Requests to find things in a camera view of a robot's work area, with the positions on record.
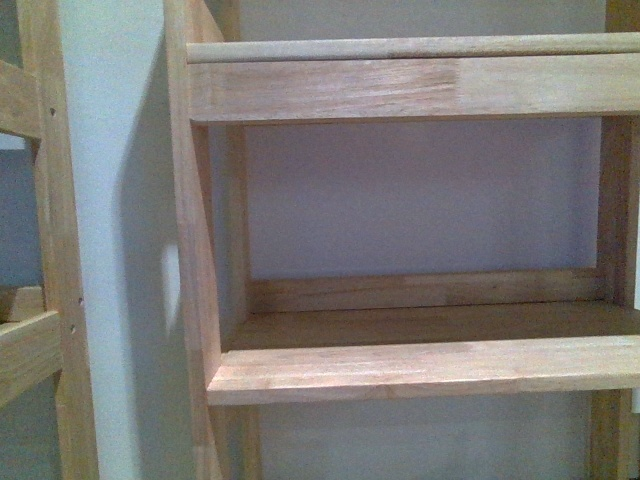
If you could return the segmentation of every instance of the vertical wooden post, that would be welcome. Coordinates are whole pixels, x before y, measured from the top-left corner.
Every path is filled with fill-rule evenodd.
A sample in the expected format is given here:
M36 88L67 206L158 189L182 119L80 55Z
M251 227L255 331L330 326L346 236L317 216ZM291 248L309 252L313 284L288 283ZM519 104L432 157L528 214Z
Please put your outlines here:
M260 408L247 406L239 409L242 422L242 458L244 480L262 480L260 448Z
M206 388L220 365L208 130L189 120L187 42L220 39L203 0L165 0L180 293L189 368L197 480L222 479Z
M640 30L640 2L608 0L608 32ZM602 160L598 219L598 268L606 298L634 307L638 235L640 122L637 117L602 120ZM592 393L590 477L629 478L631 391Z
M227 41L240 41L240 0L218 2L218 18L222 34ZM247 205L247 152L245 127L226 127L228 154L224 170L228 182L226 217L231 237L229 264L231 270L231 314L234 323L247 319L251 264L249 254L249 221ZM262 479L260 445L260 408L241 407L234 416L242 431L243 479Z
M18 0L24 69L40 85L42 140L34 144L46 306L60 313L56 409L62 477L98 479L66 85L56 0Z

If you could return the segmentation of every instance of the wooden furniture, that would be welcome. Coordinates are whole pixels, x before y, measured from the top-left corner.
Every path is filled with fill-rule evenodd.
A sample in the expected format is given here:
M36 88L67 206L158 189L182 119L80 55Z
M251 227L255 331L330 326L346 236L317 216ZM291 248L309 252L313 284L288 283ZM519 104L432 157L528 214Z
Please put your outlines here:
M629 389L640 387L640 4L609 0L604 34L242 43L237 2L213 3L165 0L198 479L228 477L232 405L242 406L244 478L256 479L253 405L570 390L593 391L591 478L628 478ZM593 267L251 278L244 126L552 116L603 118ZM227 126L230 145L230 341L213 255L212 124Z
M0 61L0 131L31 142L44 288L0 289L0 407L53 375L62 476L98 479L56 0L17 0L24 68Z

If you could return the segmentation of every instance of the shelf board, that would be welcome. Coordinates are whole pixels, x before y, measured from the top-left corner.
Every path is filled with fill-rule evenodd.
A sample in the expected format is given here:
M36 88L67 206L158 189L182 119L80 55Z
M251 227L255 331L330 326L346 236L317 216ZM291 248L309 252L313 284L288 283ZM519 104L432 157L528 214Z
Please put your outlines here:
M640 33L189 43L199 63L640 53Z
M210 404L640 386L640 312L603 302L261 314Z
M0 324L21 322L44 311L42 287L0 287Z
M0 325L0 408L61 368L57 312Z
M189 65L198 124L637 115L640 53Z

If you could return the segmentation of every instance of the wooden plank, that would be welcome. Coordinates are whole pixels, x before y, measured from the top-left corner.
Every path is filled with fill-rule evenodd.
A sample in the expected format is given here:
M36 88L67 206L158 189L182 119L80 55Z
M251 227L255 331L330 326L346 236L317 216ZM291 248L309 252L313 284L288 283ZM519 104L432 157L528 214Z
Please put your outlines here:
M215 31L207 31L212 27L212 19L200 23L202 8L206 5L199 1L195 4L192 0L164 2L181 308L189 369L193 451L196 479L212 480L224 478L226 460L216 450L215 418L209 415L206 399L206 386L218 369L221 354L213 255L211 164L208 132L203 128L192 128L189 120L186 64L187 41L218 35Z
M228 41L239 41L240 5L238 0L217 2L216 17L220 19L222 33ZM221 175L226 184L224 198L225 230L228 236L226 262L229 278L228 331L247 319L251 265L249 255L249 218L247 205L247 149L244 127L227 126L225 129L227 154L222 158Z
M608 0L607 32L640 30L640 3ZM633 308L638 234L639 119L602 120L598 213L598 266L605 275L606 298ZM629 478L631 392L592 395L590 478Z
M640 54L190 65L199 123L623 115Z
M60 316L0 325L0 408L62 368Z
M640 386L640 336L237 350L212 404L262 404Z
M640 32L637 0L607 0L607 32Z
M18 0L25 71L40 85L42 141L34 177L47 309L60 313L62 371L56 408L64 480L97 480L98 454L89 373L78 227L56 0Z
M0 287L0 324L21 322L44 311L42 287Z
M602 123L598 268L605 296L633 306L638 232L640 117L607 117Z
M251 312L561 302L603 298L594 268L388 275L251 283Z
M0 60L0 132L40 138L38 81L22 69Z
M187 40L192 43L223 42L220 27L213 18L206 0L187 0Z
M630 477L632 435L631 390L591 394L590 478L627 480Z
M636 335L640 313L606 302L251 315L233 350Z
M190 43L198 63L389 60L640 53L638 33Z
M238 409L242 422L242 459L244 480L262 480L260 451L260 409L246 406Z

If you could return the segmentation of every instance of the wooden rail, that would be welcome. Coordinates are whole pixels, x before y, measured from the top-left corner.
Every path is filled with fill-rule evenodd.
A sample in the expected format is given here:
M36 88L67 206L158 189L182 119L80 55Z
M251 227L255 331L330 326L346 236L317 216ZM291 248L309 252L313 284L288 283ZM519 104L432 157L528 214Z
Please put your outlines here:
M196 123L640 113L640 54L189 66Z
M638 33L189 43L198 63L640 53Z
M252 312L352 310L604 298L595 268L254 280Z

